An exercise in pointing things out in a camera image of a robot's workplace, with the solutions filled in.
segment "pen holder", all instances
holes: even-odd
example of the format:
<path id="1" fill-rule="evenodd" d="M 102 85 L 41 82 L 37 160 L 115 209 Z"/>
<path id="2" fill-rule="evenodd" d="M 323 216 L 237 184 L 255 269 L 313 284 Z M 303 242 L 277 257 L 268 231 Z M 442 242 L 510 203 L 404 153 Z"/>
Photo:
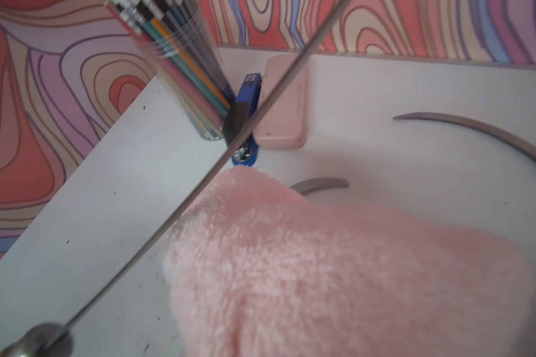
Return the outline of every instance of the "pen holder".
<path id="1" fill-rule="evenodd" d="M 200 136 L 222 139 L 222 125 L 234 93 L 216 57 L 198 6 L 185 2 L 148 7 L 117 7 L 118 16 L 137 40 L 163 84 L 178 99 Z"/>

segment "psychedelic wallpaper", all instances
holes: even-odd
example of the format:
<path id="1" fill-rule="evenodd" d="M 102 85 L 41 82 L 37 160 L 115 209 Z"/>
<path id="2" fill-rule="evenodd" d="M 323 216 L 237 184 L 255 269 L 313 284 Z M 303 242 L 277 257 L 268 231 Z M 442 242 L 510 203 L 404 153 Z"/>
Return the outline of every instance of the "psychedelic wallpaper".
<path id="1" fill-rule="evenodd" d="M 334 0 L 201 0 L 219 44 L 299 49 Z M 536 65 L 536 0 L 353 0 L 322 51 Z M 0 258 L 154 73 L 103 0 L 0 0 Z"/>
<path id="2" fill-rule="evenodd" d="M 100 0 L 0 0 L 0 258 L 153 75 Z"/>
<path id="3" fill-rule="evenodd" d="M 333 0 L 202 0 L 218 43 L 301 48 Z M 353 0 L 322 51 L 536 65 L 536 0 Z"/>

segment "white countertop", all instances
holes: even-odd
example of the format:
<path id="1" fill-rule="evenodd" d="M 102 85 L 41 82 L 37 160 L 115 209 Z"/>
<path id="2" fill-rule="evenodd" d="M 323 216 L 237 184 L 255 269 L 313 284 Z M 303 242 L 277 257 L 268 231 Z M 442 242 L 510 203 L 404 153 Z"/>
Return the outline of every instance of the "white countertop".
<path id="1" fill-rule="evenodd" d="M 279 54 L 220 53 L 236 90 Z M 536 268 L 536 164 L 469 129 L 392 120 L 414 111 L 463 115 L 536 145 L 536 71 L 326 55 L 314 56 L 309 70 L 307 144 L 261 150 L 255 167 L 290 185 L 347 178 L 349 189 L 310 199 L 379 202 L 483 228 L 522 246 Z M 0 261 L 0 349 L 32 325 L 70 318 L 224 149 L 223 141 L 200 139 L 151 81 Z M 180 356 L 161 243 L 73 329 L 73 356 Z M 520 350 L 536 356 L 536 303 Z"/>

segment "metal knob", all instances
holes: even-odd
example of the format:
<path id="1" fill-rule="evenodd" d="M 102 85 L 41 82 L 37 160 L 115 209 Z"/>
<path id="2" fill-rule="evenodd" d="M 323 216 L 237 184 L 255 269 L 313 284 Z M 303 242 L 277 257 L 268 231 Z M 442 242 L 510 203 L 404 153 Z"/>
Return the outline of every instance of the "metal knob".
<path id="1" fill-rule="evenodd" d="M 68 333 L 56 344 L 44 349 L 62 325 L 48 322 L 29 329 L 18 341 L 0 352 L 0 357 L 69 357 L 74 350 L 74 341 Z"/>

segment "metal pole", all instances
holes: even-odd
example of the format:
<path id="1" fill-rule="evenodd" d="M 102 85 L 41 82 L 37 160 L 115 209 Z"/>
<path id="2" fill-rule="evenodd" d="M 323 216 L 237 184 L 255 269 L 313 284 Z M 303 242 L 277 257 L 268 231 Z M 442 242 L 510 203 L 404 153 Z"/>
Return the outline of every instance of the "metal pole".
<path id="1" fill-rule="evenodd" d="M 91 308 L 111 289 L 116 282 L 118 282 L 123 275 L 125 275 L 135 263 L 141 259 L 141 257 L 155 244 L 155 242 L 171 227 L 173 223 L 180 217 L 180 215 L 188 208 L 188 206 L 194 201 L 194 199 L 202 192 L 202 190 L 213 180 L 216 174 L 221 171 L 225 163 L 232 157 L 234 152 L 240 148 L 244 142 L 248 139 L 256 125 L 264 118 L 266 113 L 270 110 L 272 105 L 276 103 L 276 100 L 286 90 L 288 85 L 292 82 L 295 76 L 300 72 L 304 64 L 309 59 L 310 55 L 318 49 L 318 45 L 327 36 L 331 30 L 332 25 L 343 14 L 343 11 L 348 6 L 351 0 L 339 0 L 330 12 L 328 17 L 323 21 L 322 25 L 314 34 L 314 37 L 310 39 L 306 47 L 298 54 L 292 65 L 288 68 L 284 76 L 280 79 L 278 84 L 274 87 L 272 92 L 268 95 L 268 98 L 260 106 L 260 108 L 252 115 L 250 120 L 244 125 L 242 130 L 230 143 L 226 151 L 222 154 L 221 158 L 214 164 L 207 175 L 199 182 L 199 184 L 193 189 L 193 191 L 185 198 L 185 200 L 177 207 L 177 209 L 164 221 L 164 223 L 157 229 L 153 235 L 141 246 L 141 248 L 135 253 L 127 263 L 99 290 L 95 296 L 91 298 L 76 314 L 63 326 L 60 332 L 51 339 L 44 349 L 47 350 L 56 342 L 64 337 L 73 326 L 89 311 Z"/>

